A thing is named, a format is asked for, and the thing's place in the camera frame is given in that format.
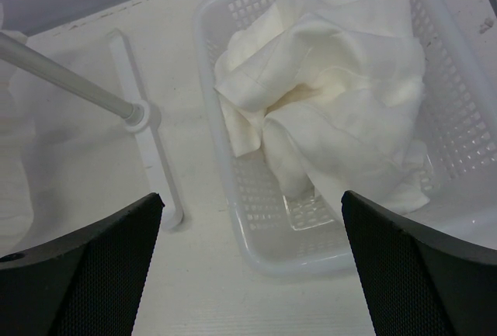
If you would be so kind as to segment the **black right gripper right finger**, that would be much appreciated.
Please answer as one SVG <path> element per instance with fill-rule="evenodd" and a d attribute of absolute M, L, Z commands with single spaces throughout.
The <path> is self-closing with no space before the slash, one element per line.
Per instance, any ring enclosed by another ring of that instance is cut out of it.
<path fill-rule="evenodd" d="M 346 234 L 378 335 L 494 335 L 496 251 L 347 191 Z"/>

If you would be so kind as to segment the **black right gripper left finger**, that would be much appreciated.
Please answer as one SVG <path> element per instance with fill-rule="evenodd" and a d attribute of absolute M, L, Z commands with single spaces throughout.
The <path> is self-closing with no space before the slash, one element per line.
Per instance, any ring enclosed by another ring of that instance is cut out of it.
<path fill-rule="evenodd" d="M 122 210 L 1 258 L 3 335 L 130 335 L 164 203 Z"/>

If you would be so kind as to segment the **white skirt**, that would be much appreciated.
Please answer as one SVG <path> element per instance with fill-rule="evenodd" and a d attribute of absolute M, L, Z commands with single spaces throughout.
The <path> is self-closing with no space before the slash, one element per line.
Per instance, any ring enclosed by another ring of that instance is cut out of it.
<path fill-rule="evenodd" d="M 409 0 L 276 0 L 214 73 L 234 154 L 262 150 L 286 197 L 314 190 L 339 210 L 353 190 L 396 213 L 428 203 Z"/>

